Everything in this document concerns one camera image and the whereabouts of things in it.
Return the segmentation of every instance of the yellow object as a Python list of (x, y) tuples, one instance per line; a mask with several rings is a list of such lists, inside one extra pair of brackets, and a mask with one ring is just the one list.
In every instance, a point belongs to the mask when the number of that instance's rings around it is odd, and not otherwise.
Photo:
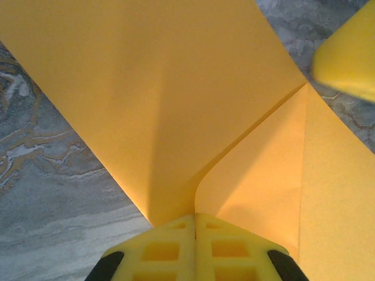
[(375, 101), (375, 0), (370, 0), (316, 51), (313, 77)]
[(375, 158), (253, 1), (2, 0), (0, 39), (154, 225), (196, 207), (311, 281), (375, 276)]
[[(116, 253), (122, 253), (117, 261), (103, 259)], [(190, 281), (194, 279), (195, 218), (194, 215), (188, 215), (110, 248), (86, 280)]]
[[(270, 252), (282, 255), (282, 260)], [(271, 241), (211, 215), (196, 214), (112, 247), (86, 281), (307, 280), (289, 259), (287, 250)], [(285, 274), (289, 279), (281, 278)]]
[(305, 83), (249, 0), (3, 0), (0, 39), (154, 225)]
[(197, 281), (281, 281), (267, 252), (283, 247), (207, 214), (196, 214)]

